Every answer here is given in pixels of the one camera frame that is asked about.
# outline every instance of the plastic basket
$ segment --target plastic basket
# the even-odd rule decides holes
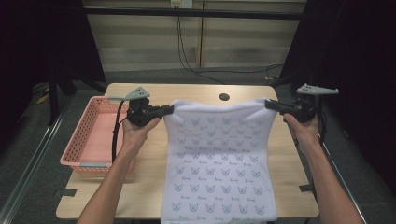
[[[111,104],[105,96],[94,96],[88,102],[75,129],[61,164],[78,172],[105,173],[111,167],[111,145],[118,104]],[[125,117],[128,105],[123,105],[120,119]],[[122,125],[117,140],[117,151],[122,145]]]

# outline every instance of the black cable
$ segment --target black cable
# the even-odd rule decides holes
[[[122,124],[126,119],[128,119],[128,118],[124,118],[124,119],[122,119],[121,121],[120,121],[120,124]]]
[[[187,64],[188,67],[186,67],[186,65],[183,63],[183,61],[181,59],[180,44],[181,44],[181,49],[182,49],[182,52],[183,52],[183,55],[184,55],[184,60],[186,61],[186,64]],[[194,71],[191,68],[191,66],[189,64],[189,61],[187,60],[186,52],[184,50],[183,38],[182,38],[182,35],[181,35],[181,27],[180,27],[180,17],[177,17],[177,50],[178,50],[178,58],[180,59],[180,63],[184,67],[184,69],[186,69],[189,72],[194,73],[195,75],[197,75],[199,77],[206,77],[206,78],[209,78],[209,79],[211,79],[213,81],[216,81],[216,82],[218,82],[220,84],[225,85],[224,82],[222,82],[220,80],[217,80],[217,79],[215,79],[213,77],[207,77],[207,76],[200,75],[199,73],[197,73],[196,71]]]
[[[300,73],[302,72],[302,70],[296,70],[294,72],[292,72],[291,74],[287,75],[287,76],[283,76],[279,79],[277,79],[275,82],[269,84],[270,87],[272,88],[276,88],[280,85],[286,84],[289,82],[290,79],[292,79],[293,77],[298,76]]]
[[[120,105],[119,105],[119,109],[117,111],[116,124],[114,125],[113,141],[112,141],[112,144],[111,144],[111,162],[114,162],[114,160],[116,159],[116,156],[117,156],[117,138],[119,136],[119,129],[120,129],[120,125],[121,125],[121,122],[122,122],[122,121],[119,122],[119,120],[120,120],[120,112],[122,110],[123,103],[124,103],[124,101],[121,100]]]
[[[265,71],[265,74],[267,75],[265,76],[267,79],[267,81],[265,82],[265,86],[268,86],[268,84],[270,83],[270,74],[268,73],[268,71]]]
[[[181,46],[181,51],[183,53],[184,56],[184,61],[186,62],[186,65],[183,63],[183,60],[181,59],[181,52],[180,52],[180,46]],[[206,71],[196,71],[194,69],[191,68],[189,61],[187,60],[187,56],[186,56],[186,52],[184,50],[184,43],[183,43],[183,37],[181,34],[181,25],[180,25],[180,17],[177,17],[177,50],[178,50],[178,58],[180,60],[181,65],[184,67],[184,69],[186,69],[187,71],[193,72],[195,75],[200,76],[200,77],[206,77],[209,79],[212,79],[216,82],[219,82],[221,84],[225,84],[213,77],[207,77],[207,76],[203,76],[201,75],[202,73],[237,73],[237,74],[254,74],[254,73],[266,73],[267,77],[269,80],[269,74],[268,71],[275,69],[279,66],[282,66],[283,63],[279,63],[279,64],[272,64],[269,65],[268,67],[266,67],[265,69],[262,70],[256,70],[256,71],[229,71],[229,70],[206,70]]]

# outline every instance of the fabric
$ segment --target fabric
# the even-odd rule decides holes
[[[161,223],[262,223],[277,219],[267,166],[276,112],[265,98],[237,105],[175,100],[164,117],[168,158]]]

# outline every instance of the black curtain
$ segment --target black curtain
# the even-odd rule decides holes
[[[307,13],[323,8],[323,1],[307,4]],[[300,22],[282,76],[306,71],[293,77],[292,91],[305,82],[339,89],[326,103],[396,195],[396,2],[334,6],[327,22]]]
[[[79,10],[63,10],[70,7]],[[1,1],[2,139],[12,133],[31,100],[33,86],[48,82],[50,74],[59,85],[81,78],[106,81],[82,8],[79,0]]]

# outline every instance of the forearm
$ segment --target forearm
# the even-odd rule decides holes
[[[131,159],[119,153],[98,190],[82,211],[78,223],[113,223]]]
[[[338,182],[319,144],[307,156],[314,180],[322,223],[362,223],[357,208]]]

